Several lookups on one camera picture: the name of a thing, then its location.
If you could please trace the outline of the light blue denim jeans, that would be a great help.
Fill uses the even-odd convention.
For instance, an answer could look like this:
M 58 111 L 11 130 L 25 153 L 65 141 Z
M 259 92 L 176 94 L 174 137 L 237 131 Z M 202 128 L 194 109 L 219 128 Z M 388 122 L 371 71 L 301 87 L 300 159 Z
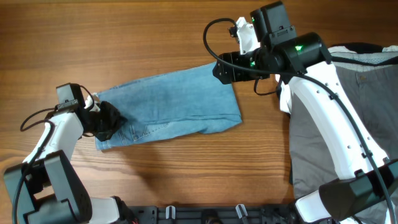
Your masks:
M 232 85 L 213 76 L 213 63 L 133 80 L 96 93 L 126 122 L 98 150 L 160 141 L 192 133 L 226 131 L 242 122 Z

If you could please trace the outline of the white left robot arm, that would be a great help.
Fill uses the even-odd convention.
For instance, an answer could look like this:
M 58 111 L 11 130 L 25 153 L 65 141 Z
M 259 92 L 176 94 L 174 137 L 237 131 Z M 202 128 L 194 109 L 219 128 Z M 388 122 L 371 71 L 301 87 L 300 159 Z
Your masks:
M 32 153 L 8 168 L 4 181 L 12 202 L 13 223 L 137 223 L 119 197 L 91 198 L 70 163 L 77 141 L 86 133 L 100 141 L 126 122 L 103 101 L 97 111 L 78 104 L 47 109 L 45 131 Z

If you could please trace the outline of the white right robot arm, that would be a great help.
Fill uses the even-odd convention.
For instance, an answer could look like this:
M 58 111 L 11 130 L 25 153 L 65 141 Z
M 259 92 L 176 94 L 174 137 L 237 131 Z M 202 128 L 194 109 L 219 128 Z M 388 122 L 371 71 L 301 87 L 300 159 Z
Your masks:
M 247 54 L 221 54 L 216 59 L 213 74 L 225 84 L 278 74 L 304 104 L 326 142 L 337 177 L 298 198 L 290 206 L 292 222 L 328 218 L 341 222 L 379 202 L 386 202 L 389 221 L 397 221 L 391 199 L 397 188 L 397 161 L 364 127 L 316 33 L 274 36 L 266 47 Z

